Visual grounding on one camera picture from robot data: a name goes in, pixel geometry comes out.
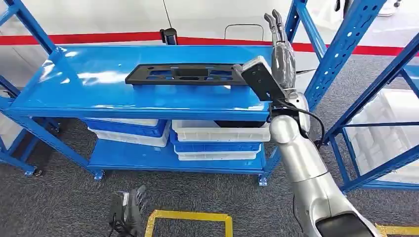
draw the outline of white crate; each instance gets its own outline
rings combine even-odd
[[[0,113],[0,137],[6,149],[10,148],[22,129],[20,125]]]
[[[262,127],[220,127],[210,120],[173,120],[172,128],[182,142],[267,142],[271,139],[269,124]]]
[[[254,152],[177,152],[176,146],[174,152],[178,154],[179,160],[234,160],[234,159],[255,159],[256,154],[262,150],[262,145],[258,151]]]
[[[165,130],[161,137],[147,137],[147,136],[134,135],[134,134],[128,134],[128,133],[121,133],[121,132],[94,130],[90,128],[88,129],[96,133],[98,139],[142,144],[142,145],[153,146],[153,147],[165,147],[168,142],[168,138],[170,134],[170,121],[166,123]]]
[[[136,118],[87,118],[92,120],[101,120],[101,121],[109,121],[109,122],[121,122],[121,123],[128,123],[128,124],[135,124],[135,125],[142,125],[142,126],[150,126],[154,127],[157,125],[158,119],[136,119]]]
[[[350,123],[419,121],[419,99],[411,90],[382,89]],[[349,129],[361,174],[419,144],[419,126],[379,126]],[[419,184],[419,162],[399,168],[378,180]]]

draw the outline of yellow floor tape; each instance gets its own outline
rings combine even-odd
[[[195,221],[223,221],[225,222],[225,236],[233,237],[233,219],[227,214],[188,212],[188,211],[162,211],[154,210],[148,217],[144,237],[152,237],[156,218],[183,219]]]
[[[376,223],[376,227],[382,237],[387,235],[401,235],[401,236],[419,236],[419,227],[411,226],[381,226]]]

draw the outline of red line on wall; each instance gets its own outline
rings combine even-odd
[[[160,32],[50,35],[49,37],[55,44],[129,42],[161,39]],[[187,45],[271,45],[271,42],[268,41],[195,37],[178,37],[178,43]],[[33,36],[0,36],[0,45],[34,44],[38,44],[38,42]],[[314,52],[310,43],[293,43],[293,48],[298,52]],[[402,49],[401,47],[387,46],[357,46],[353,54],[396,56]]]

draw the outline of robotic arm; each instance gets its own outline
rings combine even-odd
[[[378,237],[379,232],[340,191],[308,138],[310,119],[302,93],[295,92],[295,59],[277,11],[265,14],[273,34],[272,68],[262,56],[235,65],[260,101],[272,101],[270,133],[291,183],[304,236]]]

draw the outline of plastic crate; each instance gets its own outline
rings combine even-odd
[[[157,121],[155,126],[147,126],[147,125],[139,125],[134,123],[124,123],[119,121],[110,121],[106,118],[103,119],[95,119],[95,118],[85,118],[82,119],[89,129],[92,130],[101,130],[101,131],[109,131],[109,132],[119,132],[119,133],[127,133],[133,135],[141,135],[141,136],[148,136],[148,137],[161,137],[163,131],[165,129],[165,125],[167,120],[160,119]]]
[[[255,128],[219,127],[210,120],[173,120],[172,128],[181,142],[267,142],[269,124]]]
[[[179,152],[174,148],[174,152],[179,156],[179,160],[235,160],[235,159],[255,159],[256,154],[262,150],[259,144],[257,151],[240,152]]]
[[[179,142],[172,129],[170,141],[178,152],[256,152],[260,147],[260,142]]]
[[[168,142],[170,134],[170,121],[166,123],[163,134],[161,137],[150,137],[128,133],[102,131],[88,128],[90,131],[96,133],[98,139],[112,140],[118,142],[128,142],[135,144],[142,144],[153,147],[165,147]]]

